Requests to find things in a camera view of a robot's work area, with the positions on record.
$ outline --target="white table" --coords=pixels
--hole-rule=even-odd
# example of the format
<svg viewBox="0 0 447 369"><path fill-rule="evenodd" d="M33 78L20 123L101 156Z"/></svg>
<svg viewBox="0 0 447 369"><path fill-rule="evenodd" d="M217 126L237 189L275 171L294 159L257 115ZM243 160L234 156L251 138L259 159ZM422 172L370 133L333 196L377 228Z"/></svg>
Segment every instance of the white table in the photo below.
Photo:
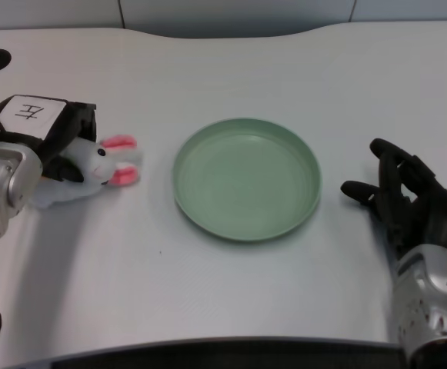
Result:
<svg viewBox="0 0 447 369"><path fill-rule="evenodd" d="M0 101L96 103L99 134L133 134L144 153L139 185L12 221L0 241L0 367L197 337L389 340L385 256L339 187L376 182L375 137L419 155L447 187L447 22L222 40L9 31L0 48L12 53ZM235 245L175 206L179 146L231 117L278 122L319 159L319 208L287 237Z"/></svg>

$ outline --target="stuffed bunny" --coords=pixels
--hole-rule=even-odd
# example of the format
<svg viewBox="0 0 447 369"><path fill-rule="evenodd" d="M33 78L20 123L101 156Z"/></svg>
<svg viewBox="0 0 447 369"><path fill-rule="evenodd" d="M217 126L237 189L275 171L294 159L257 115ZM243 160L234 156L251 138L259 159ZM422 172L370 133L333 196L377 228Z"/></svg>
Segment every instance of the stuffed bunny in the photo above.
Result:
<svg viewBox="0 0 447 369"><path fill-rule="evenodd" d="M132 136L114 136L100 143L75 138L61 155L75 163L85 180L75 183L41 178L30 199L37 208L90 196L103 185L130 185L139 178L136 165L141 155Z"/></svg>

